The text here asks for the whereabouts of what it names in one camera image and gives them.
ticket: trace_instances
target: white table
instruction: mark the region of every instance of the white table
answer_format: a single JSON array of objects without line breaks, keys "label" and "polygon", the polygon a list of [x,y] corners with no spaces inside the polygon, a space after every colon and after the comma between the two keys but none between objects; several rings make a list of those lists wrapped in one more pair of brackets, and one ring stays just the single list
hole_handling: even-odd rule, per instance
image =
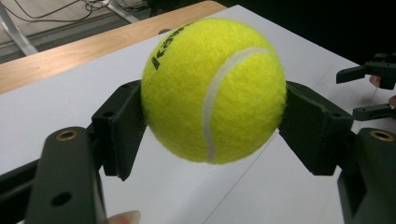
[{"label": "white table", "polygon": [[[276,48],[287,80],[310,87],[349,113],[383,104],[392,94],[377,91],[367,78],[336,85],[335,74],[356,64],[240,6],[212,17],[257,28]],[[87,127],[118,86],[141,78],[162,37],[0,95],[0,174],[38,159],[50,133]],[[355,122],[353,131],[365,126],[396,133],[389,119]],[[278,134],[252,156],[217,166],[175,157],[147,130],[131,176],[125,182],[103,174],[102,179],[107,214],[140,210],[142,224],[343,223],[339,172],[311,175]]]}]

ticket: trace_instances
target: white seam line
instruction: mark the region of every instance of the white seam line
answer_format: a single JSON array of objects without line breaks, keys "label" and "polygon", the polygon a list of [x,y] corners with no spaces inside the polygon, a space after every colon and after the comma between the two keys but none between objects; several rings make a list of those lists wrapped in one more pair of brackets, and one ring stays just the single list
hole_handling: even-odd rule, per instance
[{"label": "white seam line", "polygon": [[212,131],[210,129],[210,121],[212,118],[212,110],[213,105],[215,103],[216,95],[219,90],[219,86],[221,81],[230,73],[233,68],[250,57],[252,54],[256,53],[270,53],[268,49],[265,48],[248,48],[237,51],[234,55],[229,57],[227,61],[221,65],[218,72],[212,78],[212,81],[207,88],[206,96],[203,104],[203,115],[202,115],[202,123],[203,123],[203,135],[204,139],[207,143],[207,151],[208,151],[208,161],[213,161],[216,155],[216,147],[212,138]]}]

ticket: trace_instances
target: wooden table edge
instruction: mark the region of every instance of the wooden table edge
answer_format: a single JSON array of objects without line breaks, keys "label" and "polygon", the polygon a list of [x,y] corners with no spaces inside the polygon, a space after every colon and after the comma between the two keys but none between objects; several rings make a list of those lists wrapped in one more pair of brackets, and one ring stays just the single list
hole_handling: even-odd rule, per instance
[{"label": "wooden table edge", "polygon": [[204,1],[54,49],[0,64],[0,94],[51,77],[157,35],[163,29],[197,21],[225,6]]}]

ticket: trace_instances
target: brass insert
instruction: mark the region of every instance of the brass insert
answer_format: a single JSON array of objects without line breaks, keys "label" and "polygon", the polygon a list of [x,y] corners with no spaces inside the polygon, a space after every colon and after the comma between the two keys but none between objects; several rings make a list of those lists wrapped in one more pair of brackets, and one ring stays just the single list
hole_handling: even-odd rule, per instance
[{"label": "brass insert", "polygon": [[379,130],[370,131],[370,135],[384,142],[393,142],[395,140],[395,137],[392,134]]},{"label": "brass insert", "polygon": [[58,141],[68,141],[75,138],[78,135],[76,130],[66,130],[56,135],[56,140]]}]

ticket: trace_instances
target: felt texture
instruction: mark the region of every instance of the felt texture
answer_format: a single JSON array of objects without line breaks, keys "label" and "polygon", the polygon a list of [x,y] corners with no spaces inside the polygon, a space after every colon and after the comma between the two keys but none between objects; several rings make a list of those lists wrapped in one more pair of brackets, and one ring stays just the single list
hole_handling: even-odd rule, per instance
[{"label": "felt texture", "polygon": [[[233,64],[217,92],[208,86],[221,66],[248,48],[265,52]],[[209,156],[203,103],[215,94]],[[180,158],[223,164],[260,148],[279,125],[286,81],[276,51],[252,27],[228,19],[202,19],[168,34],[152,51],[142,77],[145,120],[157,139]]]}]

